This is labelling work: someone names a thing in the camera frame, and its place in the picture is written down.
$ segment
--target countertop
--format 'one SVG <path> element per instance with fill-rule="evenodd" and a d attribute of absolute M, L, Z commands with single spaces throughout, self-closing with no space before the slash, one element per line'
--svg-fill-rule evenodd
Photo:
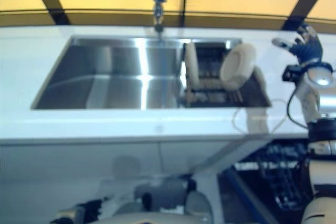
<path fill-rule="evenodd" d="M 288 119 L 273 132 L 286 112 L 293 83 L 281 80 L 295 57 L 274 47 L 271 39 L 293 40 L 294 32 L 266 30 L 167 28 L 164 37 L 242 38 L 257 49 L 272 107 L 267 109 L 157 109 L 157 110 L 32 110 L 32 103 L 72 35 L 155 36 L 152 28 L 46 26 L 0 28 L 0 143 L 77 141 L 233 140 L 246 134 L 247 123 L 268 125 L 272 137 L 305 136 L 306 130 Z M 324 61 L 336 66 L 336 35 L 320 35 Z M 292 115 L 303 122 L 295 99 Z"/>

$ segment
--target cabinet door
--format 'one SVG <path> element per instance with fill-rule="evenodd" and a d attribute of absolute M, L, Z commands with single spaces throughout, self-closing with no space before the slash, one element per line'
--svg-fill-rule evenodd
<path fill-rule="evenodd" d="M 190 169 L 205 162 L 230 142 L 183 142 L 162 143 L 163 172 L 188 173 Z"/>
<path fill-rule="evenodd" d="M 69 180 L 161 173 L 157 144 L 2 146 L 2 180 Z"/>

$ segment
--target dish drying rack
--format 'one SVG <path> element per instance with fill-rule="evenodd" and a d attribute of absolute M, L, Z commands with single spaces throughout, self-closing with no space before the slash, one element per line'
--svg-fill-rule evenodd
<path fill-rule="evenodd" d="M 230 49 L 223 46 L 196 47 L 198 61 L 198 76 L 200 88 L 191 88 L 186 71 L 187 88 L 185 90 L 185 107 L 216 108 L 216 107 L 267 107 L 270 102 L 262 91 L 260 81 L 254 72 L 251 78 L 238 90 L 227 91 L 222 87 L 219 70 Z"/>

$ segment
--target stainless steel sink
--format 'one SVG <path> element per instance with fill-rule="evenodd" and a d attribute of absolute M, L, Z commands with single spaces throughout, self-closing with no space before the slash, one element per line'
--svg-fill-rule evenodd
<path fill-rule="evenodd" d="M 176 108 L 183 40 L 73 38 L 34 109 Z"/>
<path fill-rule="evenodd" d="M 193 39 L 204 89 L 192 90 L 184 62 L 184 44 L 189 41 L 71 38 L 32 108 L 145 110 L 269 106 L 265 92 L 253 76 L 235 92 L 211 89 L 212 82 L 219 81 L 216 73 L 223 59 L 241 43 L 240 39 Z"/>

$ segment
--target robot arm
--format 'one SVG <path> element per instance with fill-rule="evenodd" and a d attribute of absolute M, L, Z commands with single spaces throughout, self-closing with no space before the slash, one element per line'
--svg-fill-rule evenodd
<path fill-rule="evenodd" d="M 307 206 L 302 224 L 332 224 L 336 223 L 336 79 L 331 65 L 322 62 L 323 49 L 315 30 L 303 24 L 298 34 L 302 40 L 296 38 L 296 43 L 279 38 L 272 43 L 297 56 L 299 62 L 287 66 L 282 79 L 296 85 L 287 105 L 289 118 L 308 129 L 310 157 L 305 175 L 314 200 Z M 289 114 L 294 95 L 301 102 L 307 126 Z"/>

